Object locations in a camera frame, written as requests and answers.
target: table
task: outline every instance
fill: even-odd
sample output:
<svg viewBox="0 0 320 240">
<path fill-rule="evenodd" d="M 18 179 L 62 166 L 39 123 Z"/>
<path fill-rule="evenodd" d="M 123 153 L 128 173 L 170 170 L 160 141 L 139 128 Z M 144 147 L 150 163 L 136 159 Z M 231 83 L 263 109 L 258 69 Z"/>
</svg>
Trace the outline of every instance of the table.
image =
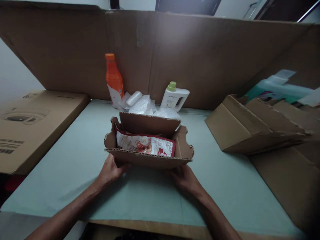
<svg viewBox="0 0 320 240">
<path fill-rule="evenodd" d="M 189 131 L 187 142 L 195 149 L 189 166 L 237 231 L 300 233 L 248 158 L 220 150 L 204 122 L 210 111 L 183 109 L 179 114 Z M 50 217 L 71 202 L 102 168 L 108 155 L 103 140 L 112 116 L 118 110 L 109 102 L 92 100 L 1 210 Z M 179 227 L 184 225 L 206 231 L 198 211 L 164 173 L 140 167 L 114 183 L 83 218 L 149 230 L 160 224 L 157 229 L 164 233 L 168 226 L 183 232 Z"/>
</svg>

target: detergent bottle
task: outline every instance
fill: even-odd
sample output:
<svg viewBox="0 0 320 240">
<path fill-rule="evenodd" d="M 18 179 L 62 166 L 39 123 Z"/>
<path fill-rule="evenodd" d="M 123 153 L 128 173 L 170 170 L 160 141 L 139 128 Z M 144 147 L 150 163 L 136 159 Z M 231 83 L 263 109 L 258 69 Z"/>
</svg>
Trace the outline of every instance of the detergent bottle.
<svg viewBox="0 0 320 240">
<path fill-rule="evenodd" d="M 119 103 L 123 97 L 123 82 L 122 76 L 117 68 L 117 64 L 113 53 L 106 54 L 107 60 L 107 73 L 106 81 L 108 84 L 109 93 L 111 96 L 112 106 L 116 109 L 119 108 Z"/>
<path fill-rule="evenodd" d="M 189 91 L 187 89 L 176 88 L 176 82 L 170 82 L 164 92 L 160 108 L 172 108 L 179 112 L 186 101 Z"/>
<path fill-rule="evenodd" d="M 284 99 L 291 104 L 298 101 L 300 98 L 307 96 L 312 92 L 312 89 L 286 83 L 295 73 L 295 71 L 282 69 L 275 75 L 271 75 L 267 79 L 261 80 L 246 93 L 249 97 L 248 101 L 258 97 L 264 100 Z"/>
</svg>

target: green bottle cap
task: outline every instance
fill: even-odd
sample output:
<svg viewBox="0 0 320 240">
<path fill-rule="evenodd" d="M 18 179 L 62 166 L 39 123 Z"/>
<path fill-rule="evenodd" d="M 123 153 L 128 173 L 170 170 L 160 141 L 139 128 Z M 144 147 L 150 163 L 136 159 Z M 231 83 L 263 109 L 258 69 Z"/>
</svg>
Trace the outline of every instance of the green bottle cap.
<svg viewBox="0 0 320 240">
<path fill-rule="evenodd" d="M 170 84 L 168 85 L 167 89 L 171 92 L 175 92 L 176 91 L 176 82 L 170 82 Z"/>
</svg>

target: plastic wrap roll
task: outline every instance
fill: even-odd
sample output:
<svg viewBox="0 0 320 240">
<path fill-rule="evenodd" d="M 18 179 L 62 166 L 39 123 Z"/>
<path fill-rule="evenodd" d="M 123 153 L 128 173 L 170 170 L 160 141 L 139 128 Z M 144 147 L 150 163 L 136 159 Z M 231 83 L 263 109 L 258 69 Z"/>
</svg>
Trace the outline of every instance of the plastic wrap roll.
<svg viewBox="0 0 320 240">
<path fill-rule="evenodd" d="M 126 101 L 126 103 L 129 106 L 134 105 L 140 98 L 142 97 L 142 93 L 139 91 L 135 91 L 134 94 L 131 95 L 131 97 L 128 98 L 128 100 Z"/>
</svg>

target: snack package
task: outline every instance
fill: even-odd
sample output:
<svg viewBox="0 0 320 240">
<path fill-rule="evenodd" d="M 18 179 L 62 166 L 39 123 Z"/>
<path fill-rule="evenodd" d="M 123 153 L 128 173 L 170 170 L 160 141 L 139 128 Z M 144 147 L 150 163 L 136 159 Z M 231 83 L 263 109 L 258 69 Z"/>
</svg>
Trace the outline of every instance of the snack package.
<svg viewBox="0 0 320 240">
<path fill-rule="evenodd" d="M 149 134 L 130 134 L 117 129 L 118 148 L 160 156 L 174 156 L 176 142 Z"/>
</svg>

